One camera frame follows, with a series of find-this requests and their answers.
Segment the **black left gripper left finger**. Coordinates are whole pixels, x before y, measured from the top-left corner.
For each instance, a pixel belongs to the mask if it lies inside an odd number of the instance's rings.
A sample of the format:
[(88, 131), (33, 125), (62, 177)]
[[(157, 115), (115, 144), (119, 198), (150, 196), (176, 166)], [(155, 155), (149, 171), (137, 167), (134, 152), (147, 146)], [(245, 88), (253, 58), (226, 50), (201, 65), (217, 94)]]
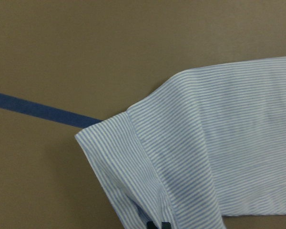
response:
[(148, 221), (146, 223), (146, 228), (147, 229), (156, 229), (156, 225), (152, 221)]

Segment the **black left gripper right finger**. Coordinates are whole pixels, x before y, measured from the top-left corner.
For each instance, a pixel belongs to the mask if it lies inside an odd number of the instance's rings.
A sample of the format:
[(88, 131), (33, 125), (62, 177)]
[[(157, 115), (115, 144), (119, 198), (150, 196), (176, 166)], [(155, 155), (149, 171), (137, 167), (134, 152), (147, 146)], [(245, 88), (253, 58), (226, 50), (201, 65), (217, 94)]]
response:
[(170, 222), (162, 222), (161, 229), (170, 229)]

